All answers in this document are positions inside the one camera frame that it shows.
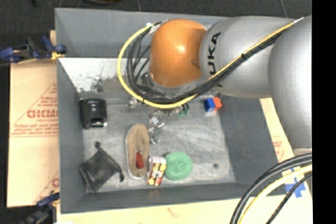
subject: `red object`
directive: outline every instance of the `red object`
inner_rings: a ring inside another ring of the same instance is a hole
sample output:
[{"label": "red object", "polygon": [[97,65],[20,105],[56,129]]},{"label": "red object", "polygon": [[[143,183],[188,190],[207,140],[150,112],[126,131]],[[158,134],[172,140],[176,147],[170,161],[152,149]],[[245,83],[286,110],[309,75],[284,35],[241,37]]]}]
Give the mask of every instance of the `red object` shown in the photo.
[{"label": "red object", "polygon": [[136,164],[137,169],[142,169],[145,166],[143,163],[142,154],[140,152],[136,153],[135,164]]}]

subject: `bin floor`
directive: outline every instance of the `bin floor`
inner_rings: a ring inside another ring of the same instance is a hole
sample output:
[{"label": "bin floor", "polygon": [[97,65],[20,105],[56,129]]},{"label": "bin floor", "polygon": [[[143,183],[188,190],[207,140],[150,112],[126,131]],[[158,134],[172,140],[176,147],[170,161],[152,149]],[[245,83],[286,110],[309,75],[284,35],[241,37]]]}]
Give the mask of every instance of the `bin floor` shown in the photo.
[{"label": "bin floor", "polygon": [[[132,125],[140,123],[148,126],[149,114],[154,109],[144,105],[130,110],[127,102],[115,103],[113,98],[106,99],[106,102],[108,126],[83,132],[85,160],[96,152],[94,143],[99,141],[102,149],[121,166],[125,180],[120,183],[119,174],[115,174],[98,192],[151,187],[146,184],[145,178],[134,180],[128,176],[125,138]],[[151,145],[150,155],[184,152],[193,160],[193,171],[184,180],[171,181],[164,178],[161,187],[234,182],[220,114],[206,116],[201,100],[195,100],[189,105],[188,115],[160,117],[165,125],[159,130],[160,141]]]}]

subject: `gray bin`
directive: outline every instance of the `gray bin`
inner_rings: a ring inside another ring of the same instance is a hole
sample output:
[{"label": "gray bin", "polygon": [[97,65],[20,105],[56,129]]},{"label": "gray bin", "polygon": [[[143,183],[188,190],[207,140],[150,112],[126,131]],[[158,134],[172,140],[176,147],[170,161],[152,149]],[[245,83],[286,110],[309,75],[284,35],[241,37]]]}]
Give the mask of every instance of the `gray bin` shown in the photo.
[{"label": "gray bin", "polygon": [[[128,94],[116,75],[116,58],[122,44],[146,23],[189,18],[206,27],[225,19],[215,16],[120,12],[97,9],[56,9],[57,43],[69,48],[58,62],[58,116],[61,212],[147,207],[240,197],[268,168],[276,154],[260,101],[223,96],[218,113],[206,116],[203,99],[190,103],[188,116],[167,117],[160,143],[151,155],[185,151],[194,161],[189,178],[164,179],[159,187],[127,176],[125,136],[135,123],[146,124],[147,106],[130,111]],[[79,117],[80,98],[107,101],[108,127],[84,130]],[[95,152],[94,142],[122,167],[126,179],[113,175],[95,193],[88,192],[79,165]]]}]

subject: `green ball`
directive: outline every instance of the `green ball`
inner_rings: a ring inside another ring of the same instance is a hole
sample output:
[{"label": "green ball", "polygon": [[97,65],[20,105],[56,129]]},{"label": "green ball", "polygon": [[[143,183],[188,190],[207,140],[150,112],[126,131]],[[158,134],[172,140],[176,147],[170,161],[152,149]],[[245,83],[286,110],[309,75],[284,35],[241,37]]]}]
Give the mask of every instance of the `green ball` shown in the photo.
[{"label": "green ball", "polygon": [[165,157],[167,168],[164,176],[173,181],[187,178],[193,170],[193,161],[183,152],[171,152]]}]

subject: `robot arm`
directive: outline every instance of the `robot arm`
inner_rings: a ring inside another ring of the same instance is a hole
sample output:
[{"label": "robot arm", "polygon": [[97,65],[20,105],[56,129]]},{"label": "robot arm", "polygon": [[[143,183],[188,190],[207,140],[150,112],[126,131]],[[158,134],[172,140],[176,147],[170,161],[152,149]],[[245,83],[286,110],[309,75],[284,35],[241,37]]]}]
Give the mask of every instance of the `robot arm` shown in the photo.
[{"label": "robot arm", "polygon": [[[143,38],[150,28],[138,35]],[[134,81],[130,60],[140,42],[128,56],[131,88],[119,66],[122,84],[138,100],[169,109],[212,88],[239,98],[272,97],[292,148],[311,148],[311,16],[227,18],[208,30],[190,20],[165,22],[151,40],[147,87],[137,84],[139,74]]]}]

